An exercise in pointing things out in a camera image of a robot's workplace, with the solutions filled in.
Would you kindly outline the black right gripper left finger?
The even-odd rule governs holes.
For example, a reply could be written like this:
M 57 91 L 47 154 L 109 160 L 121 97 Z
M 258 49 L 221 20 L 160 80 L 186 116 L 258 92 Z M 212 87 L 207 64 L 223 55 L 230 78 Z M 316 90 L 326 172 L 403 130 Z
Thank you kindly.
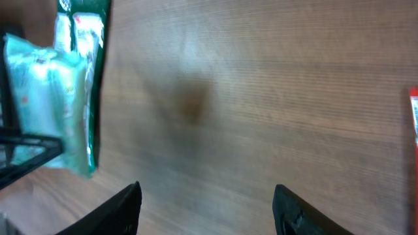
M 136 181 L 57 235 L 136 235 L 141 205 Z

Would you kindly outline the green 3M gloves package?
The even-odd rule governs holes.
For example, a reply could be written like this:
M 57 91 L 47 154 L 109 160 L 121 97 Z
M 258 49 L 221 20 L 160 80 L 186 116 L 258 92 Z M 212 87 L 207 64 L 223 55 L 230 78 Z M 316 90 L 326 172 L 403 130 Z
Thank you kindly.
M 54 47 L 64 52 L 78 52 L 88 62 L 84 125 L 90 172 L 99 164 L 100 91 L 111 6 L 111 0 L 57 0 Z

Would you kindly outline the red toothpaste tube pack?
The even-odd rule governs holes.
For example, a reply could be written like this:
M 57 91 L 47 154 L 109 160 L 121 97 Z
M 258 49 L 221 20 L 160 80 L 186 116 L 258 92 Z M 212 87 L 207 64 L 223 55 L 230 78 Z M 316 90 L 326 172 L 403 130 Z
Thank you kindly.
M 410 98 L 410 104 L 411 104 L 411 112 L 412 112 L 412 118 L 413 118 L 413 128 L 415 133 L 414 138 L 414 160 L 415 160 L 415 215 L 414 215 L 414 235 L 417 235 L 417 86 L 412 87 L 409 90 L 409 98 Z

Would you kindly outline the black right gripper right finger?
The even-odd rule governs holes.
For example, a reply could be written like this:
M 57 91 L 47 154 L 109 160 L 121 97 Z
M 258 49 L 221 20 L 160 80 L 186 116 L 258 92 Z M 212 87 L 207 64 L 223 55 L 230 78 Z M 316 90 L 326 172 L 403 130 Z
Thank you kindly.
M 272 211 L 277 235 L 353 235 L 284 185 L 275 187 Z

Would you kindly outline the mint green wet wipes pack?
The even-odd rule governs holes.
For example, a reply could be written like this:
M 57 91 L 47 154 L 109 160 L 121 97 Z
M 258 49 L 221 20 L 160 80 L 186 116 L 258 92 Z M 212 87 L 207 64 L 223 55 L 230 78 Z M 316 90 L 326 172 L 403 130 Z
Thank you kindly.
M 46 167 L 90 177 L 84 125 L 86 59 L 11 34 L 4 41 L 5 67 L 22 132 L 63 142 L 63 153 Z

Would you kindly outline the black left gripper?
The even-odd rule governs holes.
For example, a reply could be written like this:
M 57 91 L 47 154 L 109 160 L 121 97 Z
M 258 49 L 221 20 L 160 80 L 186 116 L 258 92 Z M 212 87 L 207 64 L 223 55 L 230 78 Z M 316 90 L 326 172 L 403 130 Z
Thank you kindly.
M 64 152 L 59 93 L 21 29 L 1 30 L 1 188 Z

